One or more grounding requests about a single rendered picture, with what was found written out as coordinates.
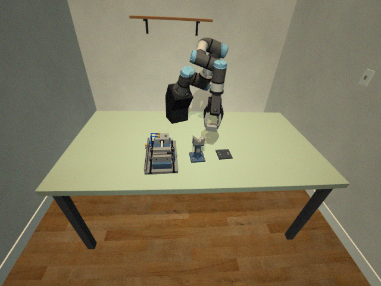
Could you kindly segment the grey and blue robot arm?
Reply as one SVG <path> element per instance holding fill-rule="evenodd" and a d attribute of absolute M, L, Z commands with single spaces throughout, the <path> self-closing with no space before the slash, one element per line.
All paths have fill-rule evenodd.
<path fill-rule="evenodd" d="M 173 86 L 176 96 L 185 98 L 190 93 L 190 85 L 202 90 L 222 92 L 226 75 L 227 63 L 220 58 L 224 58 L 229 47 L 211 38 L 203 38 L 198 41 L 197 49 L 193 50 L 190 56 L 190 63 L 203 67 L 200 73 L 196 73 L 194 68 L 185 66 L 180 72 L 178 81 Z M 209 52 L 206 55 L 206 51 Z M 214 58 L 213 58 L 214 57 Z M 216 59 L 219 58 L 219 59 Z M 212 75 L 213 74 L 213 75 Z M 221 95 L 211 96 L 210 115 L 220 115 Z"/>

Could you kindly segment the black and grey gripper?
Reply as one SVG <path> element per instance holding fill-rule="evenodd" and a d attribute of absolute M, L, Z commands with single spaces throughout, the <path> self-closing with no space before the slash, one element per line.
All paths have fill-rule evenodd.
<path fill-rule="evenodd" d="M 224 90 L 222 92 L 214 92 L 211 90 L 210 88 L 210 93 L 211 94 L 214 94 L 214 95 L 221 95 L 223 94 Z M 208 97 L 208 104 L 206 106 L 206 108 L 204 109 L 204 126 L 206 127 L 207 125 L 207 121 L 208 121 L 208 118 L 210 117 L 210 109 L 211 109 L 211 97 Z M 219 128 L 220 126 L 220 123 L 221 123 L 221 120 L 223 118 L 223 108 L 222 108 L 222 104 L 220 105 L 220 115 L 217 116 L 217 128 Z"/>

